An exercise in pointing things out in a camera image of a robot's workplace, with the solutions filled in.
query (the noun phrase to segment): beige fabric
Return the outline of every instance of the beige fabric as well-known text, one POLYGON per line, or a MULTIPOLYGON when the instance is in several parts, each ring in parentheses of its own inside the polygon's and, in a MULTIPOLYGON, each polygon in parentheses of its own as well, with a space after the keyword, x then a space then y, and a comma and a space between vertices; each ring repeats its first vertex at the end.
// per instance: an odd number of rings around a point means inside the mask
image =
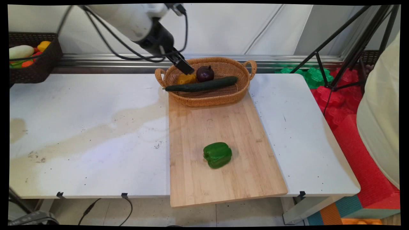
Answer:
POLYGON ((357 112, 362 141, 380 170, 398 189, 399 44, 400 31, 369 74, 357 112))

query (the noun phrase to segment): floor tile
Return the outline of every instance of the floor tile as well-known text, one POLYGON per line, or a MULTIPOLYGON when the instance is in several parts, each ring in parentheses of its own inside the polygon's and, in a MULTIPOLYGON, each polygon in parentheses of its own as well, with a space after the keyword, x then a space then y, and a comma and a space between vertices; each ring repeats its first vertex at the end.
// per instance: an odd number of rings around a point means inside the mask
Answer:
MULTIPOLYGON (((123 226, 216 227, 216 206, 214 204, 171 208, 169 199, 169 197, 131 199, 133 212, 123 226)), ((109 199, 109 201, 104 225, 118 226, 128 216, 130 205, 125 199, 109 199)))
MULTIPOLYGON (((280 198, 263 198, 216 205, 218 227, 284 226, 280 198)), ((303 226, 301 221, 296 225, 303 226)))
MULTIPOLYGON (((97 199, 55 199, 50 208, 60 224, 77 225, 85 210, 97 199)), ((103 225, 109 199, 99 200, 84 217, 81 225, 103 225)))

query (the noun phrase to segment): white wall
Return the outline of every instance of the white wall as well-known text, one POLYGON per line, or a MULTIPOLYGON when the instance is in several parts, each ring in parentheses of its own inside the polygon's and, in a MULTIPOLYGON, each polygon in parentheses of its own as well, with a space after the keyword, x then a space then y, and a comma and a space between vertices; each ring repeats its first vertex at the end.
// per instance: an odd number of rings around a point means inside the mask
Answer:
MULTIPOLYGON (((396 15, 395 22, 391 30, 391 35, 389 36, 389 40, 387 43, 387 47, 395 40, 396 35, 400 30, 400 9, 401 6, 399 6, 398 14, 396 15)), ((371 40, 369 41, 368 45, 366 46, 365 50, 379 50, 390 17, 391 16, 389 15, 378 27, 376 32, 373 34, 371 40)))
MULTIPOLYGON (((280 4, 186 3, 188 45, 183 54, 244 54, 280 4)), ((8 5, 9 31, 55 32, 67 6, 8 5)), ((311 5, 285 5, 248 54, 293 55, 311 5)), ((184 17, 169 11, 160 21, 180 49, 184 43, 184 17)), ((101 28, 112 47, 130 53, 101 28)), ((138 45, 126 41, 136 51, 138 45)), ((74 7, 59 37, 66 54, 109 54, 85 13, 74 7)))
POLYGON ((284 4, 247 54, 293 55, 312 6, 284 4))

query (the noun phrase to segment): wicker basket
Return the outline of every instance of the wicker basket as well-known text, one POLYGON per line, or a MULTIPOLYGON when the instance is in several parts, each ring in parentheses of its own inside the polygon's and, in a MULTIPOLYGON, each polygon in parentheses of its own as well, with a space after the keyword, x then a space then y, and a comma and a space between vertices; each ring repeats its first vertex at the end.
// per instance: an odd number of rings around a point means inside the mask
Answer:
MULTIPOLYGON (((366 83, 368 74, 365 72, 366 65, 375 65, 375 62, 379 58, 379 50, 365 50, 358 60, 358 78, 359 81, 366 83)), ((361 84, 361 92, 365 93, 365 83, 361 84)))
POLYGON ((10 67, 10 84, 45 81, 63 56, 63 52, 56 33, 9 32, 9 48, 18 45, 37 47, 42 41, 51 41, 43 52, 44 56, 36 58, 33 64, 25 68, 10 67))
MULTIPOLYGON (((236 84, 215 90, 206 90, 201 92, 169 92, 177 102, 186 106, 213 106, 227 103, 233 103, 241 100, 247 92, 250 80, 253 79, 257 71, 257 64, 255 61, 246 61, 240 64, 238 61, 225 57, 209 57, 200 59, 190 59, 187 62, 195 69, 195 72, 201 66, 211 66, 215 73, 215 79, 236 76, 238 81, 236 84), (252 72, 246 69, 247 64, 251 64, 252 72)), ((166 72, 162 69, 156 69, 155 76, 159 84, 165 88, 167 86, 175 85, 179 75, 182 72, 174 65, 166 72)))

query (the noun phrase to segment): cucumber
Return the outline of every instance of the cucumber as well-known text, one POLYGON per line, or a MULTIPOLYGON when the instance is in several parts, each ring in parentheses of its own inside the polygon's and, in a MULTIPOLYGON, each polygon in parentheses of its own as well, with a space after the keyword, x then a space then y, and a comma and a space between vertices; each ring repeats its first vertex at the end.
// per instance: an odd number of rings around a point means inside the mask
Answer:
POLYGON ((234 85, 237 82, 237 80, 238 80, 237 77, 230 76, 200 83, 167 86, 165 90, 182 92, 200 92, 204 90, 212 90, 221 87, 231 86, 234 85))

